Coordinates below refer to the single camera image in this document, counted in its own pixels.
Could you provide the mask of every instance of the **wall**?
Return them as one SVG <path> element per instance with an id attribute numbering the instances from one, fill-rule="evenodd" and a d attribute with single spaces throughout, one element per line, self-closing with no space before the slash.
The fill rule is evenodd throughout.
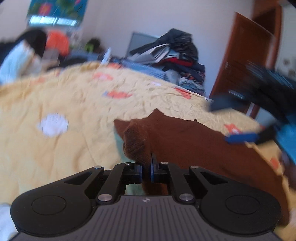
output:
<path id="1" fill-rule="evenodd" d="M 31 0 L 4 0 L 0 5 L 0 41 L 19 36 L 26 27 Z"/>
<path id="2" fill-rule="evenodd" d="M 30 2 L 31 0 L 4 0 L 0 4 L 0 41 L 14 39 L 26 29 Z M 88 1 L 82 22 L 85 41 L 94 36 L 100 5 L 101 0 Z"/>
<path id="3" fill-rule="evenodd" d="M 296 58 L 296 8 L 291 4 L 283 7 L 282 25 L 281 45 L 276 68 L 283 68 L 282 63 L 284 59 L 289 59 L 293 62 Z M 296 64 L 293 63 L 293 65 L 292 68 L 296 69 Z"/>
<path id="4" fill-rule="evenodd" d="M 105 0 L 96 35 L 114 55 L 125 55 L 134 31 L 161 36 L 171 28 L 193 35 L 199 63 L 206 66 L 210 94 L 230 37 L 235 12 L 250 18 L 253 0 Z"/>
<path id="5" fill-rule="evenodd" d="M 279 55 L 276 63 L 276 69 L 279 67 L 284 70 L 282 62 L 284 58 L 293 59 L 296 58 L 296 8 L 291 4 L 283 7 L 283 23 L 281 33 L 281 43 L 279 49 Z M 261 125 L 267 125 L 274 121 L 274 117 L 264 109 L 260 109 L 255 119 Z"/>

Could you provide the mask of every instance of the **door frame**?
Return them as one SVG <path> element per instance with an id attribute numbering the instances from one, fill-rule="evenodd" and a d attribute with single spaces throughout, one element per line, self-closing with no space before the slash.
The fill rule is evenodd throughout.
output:
<path id="1" fill-rule="evenodd" d="M 230 36 L 230 39 L 229 39 L 229 42 L 228 42 L 228 46 L 227 46 L 227 49 L 226 49 L 226 52 L 225 52 L 225 55 L 224 55 L 224 58 L 223 58 L 223 61 L 222 61 L 222 64 L 221 64 L 221 67 L 220 67 L 220 70 L 219 70 L 219 73 L 217 75 L 217 78 L 216 78 L 216 81 L 215 81 L 215 84 L 212 88 L 212 91 L 211 91 L 211 94 L 210 94 L 210 98 L 213 96 L 213 93 L 217 91 L 217 89 L 220 87 L 220 84 L 221 84 L 221 80 L 222 80 L 222 76 L 223 76 L 223 71 L 225 70 L 225 66 L 226 66 L 226 63 L 227 63 L 227 60 L 228 60 L 228 57 L 229 57 L 229 54 L 230 54 L 230 51 L 231 51 L 231 47 L 233 46 L 234 44 L 234 41 L 235 41 L 235 38 L 236 38 L 236 35 L 235 33 L 237 32 L 237 30 L 239 29 L 239 26 L 240 26 L 240 22 L 242 20 L 245 20 L 246 17 L 244 17 L 243 15 L 239 14 L 239 13 L 236 13 L 235 15 L 235 19 L 234 19 L 234 24 L 233 24 L 233 27 L 232 27 L 232 32 L 231 32 L 231 36 Z"/>
<path id="2" fill-rule="evenodd" d="M 274 38 L 275 38 L 275 43 L 274 47 L 272 50 L 272 56 L 271 56 L 271 61 L 270 64 L 267 66 L 270 69 L 274 69 L 276 66 L 276 61 L 277 57 L 279 55 L 279 47 L 281 45 L 281 26 L 282 26 L 282 16 L 283 16 L 283 8 L 282 6 L 278 3 L 276 5 L 276 21 L 275 21 L 275 30 L 274 30 Z M 259 110 L 260 110 L 259 105 L 255 105 L 251 111 L 250 117 L 255 119 Z"/>

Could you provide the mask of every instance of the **yellow bedspread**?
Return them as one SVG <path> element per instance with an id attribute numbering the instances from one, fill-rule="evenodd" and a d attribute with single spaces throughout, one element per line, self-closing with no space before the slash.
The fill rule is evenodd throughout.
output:
<path id="1" fill-rule="evenodd" d="M 0 203 L 11 203 L 25 191 L 95 165 L 113 168 L 120 162 L 113 126 L 117 118 L 143 118 L 158 108 L 168 116 L 197 119 L 224 134 L 228 133 L 225 125 L 231 124 L 242 131 L 259 129 L 254 120 L 236 111 L 209 113 L 207 104 L 205 98 L 182 93 L 168 82 L 95 62 L 3 86 Z M 49 138 L 37 128 L 51 113 L 69 121 L 65 134 Z M 268 162 L 278 155 L 274 143 L 260 149 Z M 288 191 L 286 180 L 284 187 L 292 210 L 296 208 L 296 195 Z M 276 233 L 286 241 L 295 241 L 294 225 L 292 221 L 285 228 L 277 228 Z"/>

